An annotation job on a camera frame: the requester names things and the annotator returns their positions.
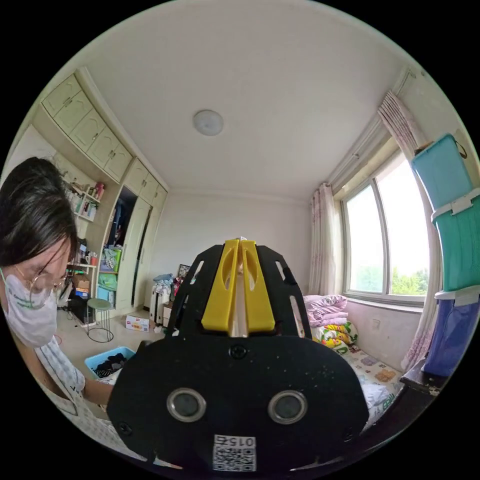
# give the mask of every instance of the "built-in cabinet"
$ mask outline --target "built-in cabinet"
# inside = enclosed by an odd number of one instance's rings
[[[133,156],[107,126],[74,75],[55,88],[42,105],[82,152],[110,178],[121,182]]]
[[[116,310],[123,310],[132,306],[132,291],[134,288],[137,257],[149,211],[150,205],[141,198],[137,198],[128,223],[121,253],[120,266],[118,269],[118,286],[116,290]]]
[[[125,178],[125,186],[149,205],[154,204],[157,191],[159,187],[162,188],[138,158]]]
[[[148,224],[146,226],[145,237],[141,246],[140,258],[138,260],[138,270],[136,273],[136,284],[133,305],[143,307],[145,293],[150,289],[152,278],[150,276],[150,261],[152,259],[152,246],[159,226],[161,208],[152,207]]]
[[[79,171],[105,184],[95,219],[86,227],[90,249],[101,254],[122,188],[136,196],[117,274],[115,315],[142,306],[151,288],[153,244],[167,191],[139,158],[133,158],[106,120],[71,75],[41,102],[32,123]],[[98,278],[93,275],[91,280],[90,295],[95,297]]]

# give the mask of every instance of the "ceiling light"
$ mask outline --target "ceiling light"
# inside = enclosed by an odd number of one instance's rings
[[[193,126],[202,135],[213,137],[222,131],[224,127],[224,119],[216,111],[202,110],[194,115]]]

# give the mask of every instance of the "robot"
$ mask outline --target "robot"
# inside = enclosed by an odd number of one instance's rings
[[[233,336],[242,287],[247,332]],[[369,416],[349,364],[312,341],[284,258],[243,238],[196,257],[165,338],[125,364],[107,413],[129,449],[181,466],[191,478],[282,478],[331,462]]]

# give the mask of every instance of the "qr code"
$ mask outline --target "qr code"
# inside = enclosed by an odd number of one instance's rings
[[[213,469],[224,472],[255,472],[257,469],[255,443],[252,446],[246,445],[244,441],[238,441],[245,438],[248,437],[216,435],[213,445]]]

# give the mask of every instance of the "window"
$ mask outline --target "window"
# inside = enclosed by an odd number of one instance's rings
[[[397,152],[342,207],[345,292],[368,300],[423,303],[430,266],[427,224],[405,156]]]

